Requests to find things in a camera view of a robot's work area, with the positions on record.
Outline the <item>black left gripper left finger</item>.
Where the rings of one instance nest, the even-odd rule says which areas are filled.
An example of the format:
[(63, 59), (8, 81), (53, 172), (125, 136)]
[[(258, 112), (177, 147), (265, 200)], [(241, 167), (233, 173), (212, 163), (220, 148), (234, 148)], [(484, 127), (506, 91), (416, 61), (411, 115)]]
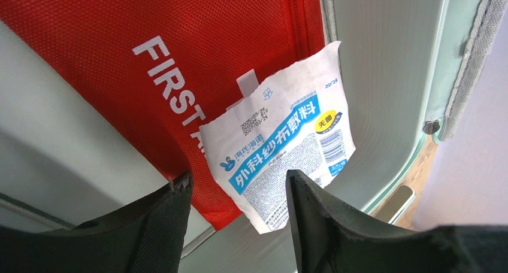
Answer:
[(193, 193), (186, 172), (155, 192), (73, 229), (1, 227), (2, 272), (177, 272)]

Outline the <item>white gauze dressing packet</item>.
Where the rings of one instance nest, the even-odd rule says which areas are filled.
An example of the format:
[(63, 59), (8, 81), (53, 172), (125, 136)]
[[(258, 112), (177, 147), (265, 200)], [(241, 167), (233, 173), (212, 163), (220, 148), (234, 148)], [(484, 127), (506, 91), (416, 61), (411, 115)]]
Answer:
[(355, 152), (340, 42), (266, 78), (199, 129), (215, 182), (260, 234), (286, 226), (286, 173), (326, 187)]

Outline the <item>red first aid pouch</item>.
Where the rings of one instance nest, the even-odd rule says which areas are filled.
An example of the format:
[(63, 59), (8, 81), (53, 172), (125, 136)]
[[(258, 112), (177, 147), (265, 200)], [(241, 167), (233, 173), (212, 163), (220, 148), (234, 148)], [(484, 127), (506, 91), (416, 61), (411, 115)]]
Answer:
[(240, 210), (214, 181), (199, 127), (325, 45), (320, 0), (1, 0), (1, 21), (165, 178), (191, 171), (216, 229)]

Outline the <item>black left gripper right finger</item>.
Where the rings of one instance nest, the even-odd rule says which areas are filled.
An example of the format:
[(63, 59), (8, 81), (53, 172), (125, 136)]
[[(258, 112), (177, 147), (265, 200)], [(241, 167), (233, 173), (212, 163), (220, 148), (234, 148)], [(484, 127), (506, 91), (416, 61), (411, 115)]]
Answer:
[(506, 272), (507, 227), (444, 225), (417, 232), (385, 223), (286, 174), (298, 272)]

